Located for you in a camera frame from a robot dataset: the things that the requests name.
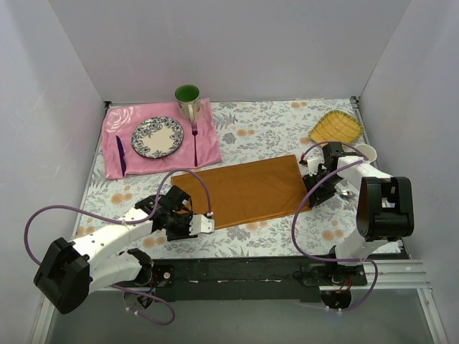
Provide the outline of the orange cloth napkin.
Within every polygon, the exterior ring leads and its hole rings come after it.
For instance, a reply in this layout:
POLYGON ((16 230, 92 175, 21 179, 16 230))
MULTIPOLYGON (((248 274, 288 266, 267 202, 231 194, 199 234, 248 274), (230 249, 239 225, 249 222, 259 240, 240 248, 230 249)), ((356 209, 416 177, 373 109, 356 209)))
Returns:
POLYGON ((294 214, 307 194, 295 155, 213 168, 197 173, 211 196, 193 175, 171 182, 191 196, 193 211, 214 213, 216 229, 294 214))

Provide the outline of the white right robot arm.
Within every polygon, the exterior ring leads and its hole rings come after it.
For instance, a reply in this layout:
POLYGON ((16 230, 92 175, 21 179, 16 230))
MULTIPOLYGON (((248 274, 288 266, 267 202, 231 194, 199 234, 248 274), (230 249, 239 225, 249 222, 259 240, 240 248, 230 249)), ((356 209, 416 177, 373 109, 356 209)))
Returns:
POLYGON ((296 272, 307 287, 366 284, 363 262, 389 242, 409 237, 414 231, 412 184, 406 177, 391 176, 373 167, 377 152, 367 144, 352 146, 338 141, 320 142, 322 157, 301 156, 306 166, 303 182, 309 207, 331 199, 336 185, 347 181, 359 192, 356 228, 332 247, 326 261, 309 263, 296 272))

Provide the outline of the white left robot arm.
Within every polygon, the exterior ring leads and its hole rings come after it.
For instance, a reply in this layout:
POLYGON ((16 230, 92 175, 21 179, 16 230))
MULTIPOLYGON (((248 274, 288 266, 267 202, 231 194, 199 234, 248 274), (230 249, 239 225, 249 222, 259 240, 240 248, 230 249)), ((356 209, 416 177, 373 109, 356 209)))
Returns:
POLYGON ((140 200, 117 223, 71 242, 59 238, 47 250, 34 284, 62 314, 79 307, 87 296, 119 282, 135 287, 162 285, 171 269, 129 244, 157 230, 169 241, 197 236, 202 216, 191 210, 191 197, 177 186, 166 195, 140 200))

